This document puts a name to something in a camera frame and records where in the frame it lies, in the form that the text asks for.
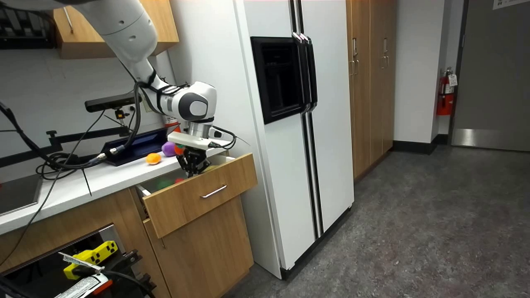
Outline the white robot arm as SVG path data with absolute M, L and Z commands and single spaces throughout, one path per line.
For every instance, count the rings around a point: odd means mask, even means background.
M 218 142 L 208 138 L 216 90 L 201 80 L 175 85 L 157 74 L 148 60 L 157 32 L 139 0 L 1 0 L 1 4 L 23 11 L 76 7 L 134 79 L 135 89 L 143 92 L 148 105 L 188 127 L 187 132 L 167 135 L 182 148 L 177 155 L 178 165 L 188 175 L 200 173 L 208 165 L 208 150 L 218 147 Z

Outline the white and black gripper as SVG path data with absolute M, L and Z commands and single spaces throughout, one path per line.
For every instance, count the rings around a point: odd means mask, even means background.
M 213 127 L 210 123 L 190 123 L 188 130 L 172 130 L 167 133 L 167 138 L 182 148 L 200 150 L 193 156 L 193 168 L 196 173 L 208 166 L 206 156 L 221 153 L 228 147 L 226 138 L 213 135 Z M 193 170 L 183 155 L 177 155 L 177 161 L 185 171 L 185 176 L 193 175 Z

